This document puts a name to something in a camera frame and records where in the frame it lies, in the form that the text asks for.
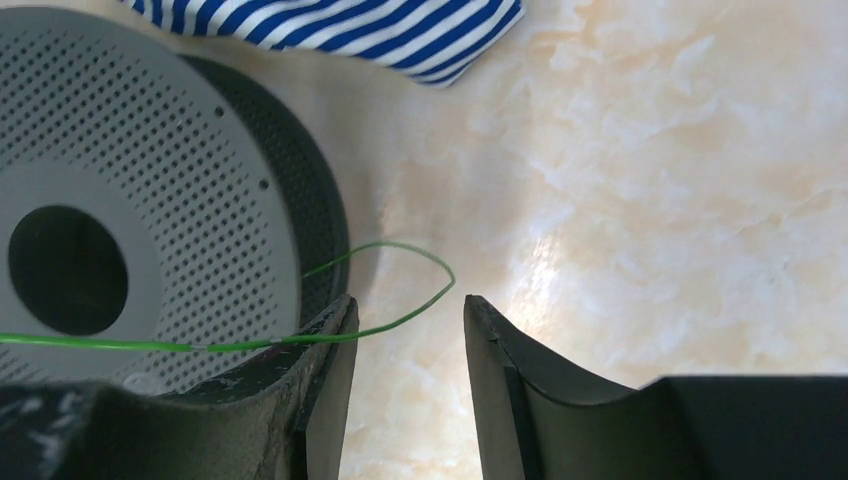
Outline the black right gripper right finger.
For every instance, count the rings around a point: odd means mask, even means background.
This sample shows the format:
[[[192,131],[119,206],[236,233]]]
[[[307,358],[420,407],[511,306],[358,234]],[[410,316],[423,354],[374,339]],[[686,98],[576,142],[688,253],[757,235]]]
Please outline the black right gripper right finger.
[[[664,376],[632,389],[464,305],[487,479],[843,479],[847,379]]]

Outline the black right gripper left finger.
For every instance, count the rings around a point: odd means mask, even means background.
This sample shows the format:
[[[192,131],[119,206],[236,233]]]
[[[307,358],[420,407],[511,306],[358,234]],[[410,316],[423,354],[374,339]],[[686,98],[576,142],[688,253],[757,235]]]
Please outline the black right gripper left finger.
[[[1,390],[5,479],[335,479],[355,342],[263,351],[182,394],[100,381]]]

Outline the black cable spool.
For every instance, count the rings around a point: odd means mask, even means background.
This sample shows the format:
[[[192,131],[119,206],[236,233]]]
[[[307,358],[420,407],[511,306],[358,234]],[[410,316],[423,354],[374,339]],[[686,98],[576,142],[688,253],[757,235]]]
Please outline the black cable spool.
[[[191,343],[192,353],[3,345],[3,386],[179,395],[344,293],[344,208],[264,87],[100,17],[1,11],[1,329]]]

